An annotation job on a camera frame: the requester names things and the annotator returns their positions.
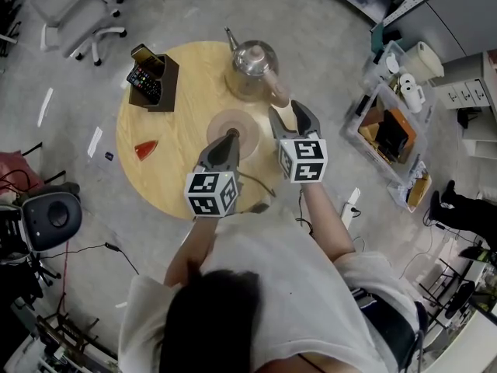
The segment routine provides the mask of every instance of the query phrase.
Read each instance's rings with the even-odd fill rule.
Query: white shelving unit
[[[490,108],[469,122],[462,142],[469,156],[497,159],[497,123]]]

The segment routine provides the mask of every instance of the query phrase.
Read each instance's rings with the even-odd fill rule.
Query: gray floor
[[[408,261],[419,256],[405,273],[414,283],[446,253],[443,232],[421,222],[428,199],[414,214],[394,204],[376,169],[341,135],[347,110],[361,96],[361,68],[369,54],[372,26],[342,0],[126,0],[116,21],[128,37],[108,36],[99,45],[103,66],[91,56],[82,62],[63,59],[57,52],[38,50],[42,22],[26,5],[19,45],[0,61],[0,145],[3,151],[27,150],[43,141],[41,170],[45,176],[59,169],[81,184],[85,209],[81,231],[71,250],[112,242],[127,253],[142,274],[162,279],[165,268],[189,231],[191,223],[166,216],[143,200],[127,181],[116,155],[114,129],[123,95],[121,85],[131,66],[130,51],[145,43],[154,51],[194,40],[224,40],[228,25],[239,40],[259,38],[278,53],[283,80],[294,95],[313,109],[328,141],[329,164],[325,185],[338,209],[355,187],[361,190],[350,232],[366,240],[366,249],[385,253],[401,275]],[[36,126],[47,89],[54,94],[40,128]],[[86,151],[99,126],[103,137],[92,159]],[[478,164],[457,141],[455,112],[438,106],[429,131],[426,163],[433,188],[454,178],[457,189],[474,196]],[[115,159],[104,159],[105,152]],[[284,203],[297,210],[297,189],[282,184]],[[455,254],[457,244],[449,253]],[[53,254],[64,251],[61,246]],[[50,260],[62,272],[64,257]],[[78,319],[99,317],[94,332],[116,349],[124,302],[134,272],[120,254],[88,250],[68,257],[66,309]],[[61,281],[47,291],[56,303]]]

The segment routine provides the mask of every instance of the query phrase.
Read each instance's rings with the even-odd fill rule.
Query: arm
[[[219,218],[198,217],[165,273],[164,285],[188,284],[188,263],[200,267],[214,247]]]
[[[334,262],[344,254],[355,252],[349,232],[329,200],[322,184],[306,183],[302,184],[302,189],[316,243],[322,248],[326,256]]]

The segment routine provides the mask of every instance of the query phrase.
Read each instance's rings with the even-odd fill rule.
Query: black pants
[[[437,208],[432,212],[435,220],[454,229],[474,232],[484,238],[493,250],[497,250],[497,206],[456,193],[446,197],[446,200],[454,208]]]

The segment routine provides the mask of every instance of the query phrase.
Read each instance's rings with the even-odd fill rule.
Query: drawer
[[[463,108],[472,108],[473,106],[476,106],[476,102],[463,82],[455,83],[452,86],[456,91],[460,102],[463,104]]]
[[[488,101],[483,86],[481,85],[481,82],[479,80],[466,82],[466,87],[473,97],[476,106],[490,106],[490,102]]]
[[[459,109],[463,107],[456,91],[451,85],[436,87],[435,92],[436,96],[439,97],[447,109]]]

